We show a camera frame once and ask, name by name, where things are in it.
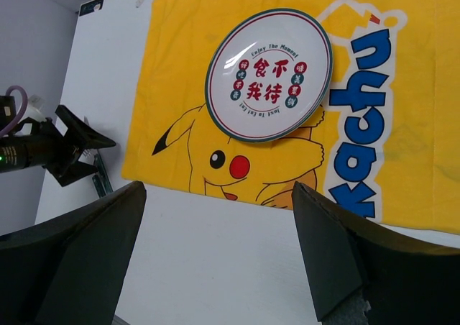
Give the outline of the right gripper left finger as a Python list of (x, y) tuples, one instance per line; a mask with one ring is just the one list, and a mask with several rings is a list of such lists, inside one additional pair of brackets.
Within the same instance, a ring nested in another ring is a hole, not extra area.
[(1, 236), (1, 323), (111, 324), (146, 200), (135, 181)]

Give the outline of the knife with green patterned handle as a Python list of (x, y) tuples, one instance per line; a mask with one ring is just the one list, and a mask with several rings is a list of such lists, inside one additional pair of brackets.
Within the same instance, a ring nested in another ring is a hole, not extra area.
[(94, 155), (94, 165), (97, 168), (97, 173), (99, 176), (99, 179), (101, 181), (101, 185), (105, 191), (106, 194), (113, 193), (114, 190), (112, 188), (111, 182), (109, 180), (109, 175), (106, 171), (106, 167), (104, 165), (102, 156), (100, 153), (96, 153)]

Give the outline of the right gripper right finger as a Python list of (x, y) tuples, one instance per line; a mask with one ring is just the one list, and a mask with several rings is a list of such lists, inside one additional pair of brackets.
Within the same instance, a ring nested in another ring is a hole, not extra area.
[(302, 183), (293, 213), (322, 324), (457, 324), (459, 250), (360, 217)]

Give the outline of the yellow printed cloth napkin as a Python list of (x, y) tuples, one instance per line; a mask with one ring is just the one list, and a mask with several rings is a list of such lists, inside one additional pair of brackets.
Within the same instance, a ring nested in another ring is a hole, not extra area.
[[(206, 71), (263, 11), (311, 15), (331, 39), (331, 90), (298, 130), (224, 134)], [(383, 224), (459, 232), (459, 0), (154, 0), (123, 178), (279, 209), (304, 183)]]

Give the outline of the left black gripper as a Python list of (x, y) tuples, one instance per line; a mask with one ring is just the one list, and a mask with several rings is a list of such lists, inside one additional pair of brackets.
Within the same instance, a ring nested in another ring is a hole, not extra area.
[(83, 151), (116, 146), (115, 141), (92, 129), (65, 105), (55, 111), (67, 127), (64, 135), (50, 118), (45, 122), (25, 119), (26, 108), (27, 102), (16, 107), (10, 94), (1, 97), (1, 127), (15, 123), (1, 136), (2, 173), (39, 166), (66, 187), (97, 172), (96, 166), (78, 161), (78, 148)]

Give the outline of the fork with green patterned handle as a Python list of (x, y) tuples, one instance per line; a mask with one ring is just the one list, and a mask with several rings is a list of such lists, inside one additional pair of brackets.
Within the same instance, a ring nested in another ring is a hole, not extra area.
[(106, 195), (106, 191), (100, 177), (97, 174), (94, 174), (92, 175), (92, 181), (98, 197), (103, 198)]

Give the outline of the white plate with red characters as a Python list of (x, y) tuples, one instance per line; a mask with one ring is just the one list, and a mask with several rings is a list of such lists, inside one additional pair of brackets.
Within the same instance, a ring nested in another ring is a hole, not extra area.
[(320, 106), (334, 57), (320, 22), (297, 9), (269, 9), (235, 26), (211, 58), (205, 81), (213, 123), (242, 142), (269, 142)]

